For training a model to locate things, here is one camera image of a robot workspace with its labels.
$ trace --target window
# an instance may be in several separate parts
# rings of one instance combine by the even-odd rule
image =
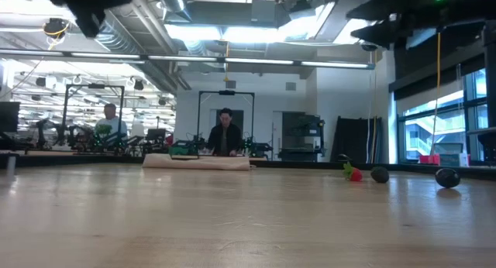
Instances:
[[[456,105],[463,102],[463,90],[456,91],[452,94],[448,94],[447,96],[441,97],[437,100],[437,108],[442,108],[448,105]],[[429,101],[426,104],[419,105],[412,109],[409,109],[403,112],[403,116],[409,116],[417,113],[427,112],[429,110],[436,109],[436,100]]]
[[[463,90],[458,90],[462,88],[460,84],[452,94],[438,99],[435,134],[436,101],[401,112],[402,117],[398,117],[400,160],[415,162],[421,155],[429,155],[433,143],[434,153],[463,151],[470,154],[473,162],[484,159],[477,135],[467,135],[467,131],[488,127],[486,71],[468,74],[463,82]]]
[[[486,70],[483,69],[474,72],[474,80],[475,80],[476,98],[487,97]]]
[[[433,130],[434,114],[405,121],[405,155],[407,160],[418,160],[421,155],[430,154]],[[463,110],[437,115],[434,143],[460,143],[463,144],[463,150],[467,150]]]

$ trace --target monitor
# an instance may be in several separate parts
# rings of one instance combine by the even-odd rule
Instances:
[[[20,102],[0,102],[0,132],[17,132]]]

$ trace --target rolled cloth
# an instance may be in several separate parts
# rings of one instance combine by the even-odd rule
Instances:
[[[147,154],[143,167],[199,169],[199,170],[250,170],[247,157],[209,157],[202,160],[172,160],[168,154]]]

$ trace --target black metal frame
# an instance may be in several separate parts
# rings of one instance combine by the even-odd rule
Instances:
[[[252,97],[251,103],[251,136],[253,136],[253,121],[255,121],[255,93],[252,92],[236,92],[236,91],[199,91],[198,93],[198,120],[196,122],[196,135],[200,133],[200,112],[202,109],[203,94],[219,94],[219,95],[237,95],[249,94]]]
[[[121,89],[121,104],[119,106],[119,126],[117,129],[117,138],[115,139],[116,143],[120,143],[121,140],[121,126],[122,126],[122,107],[124,106],[124,91],[125,87],[124,86],[108,86],[108,85],[103,85],[103,84],[86,84],[86,85],[78,85],[78,84],[67,84],[65,88],[65,99],[64,99],[64,113],[62,115],[62,128],[65,128],[66,125],[66,119],[67,119],[67,104],[69,102],[69,98],[71,98],[71,93],[69,93],[69,90],[72,87],[77,87],[77,88],[98,88],[98,89],[105,89],[105,88],[117,88]],[[57,140],[58,143],[62,143],[64,141],[64,134],[62,134],[61,138]],[[118,149],[115,149],[114,154],[118,154]]]

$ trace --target small fruit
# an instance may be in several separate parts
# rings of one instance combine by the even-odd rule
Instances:
[[[344,167],[344,177],[352,182],[362,181],[362,172],[355,167],[352,167],[350,163],[343,164]]]

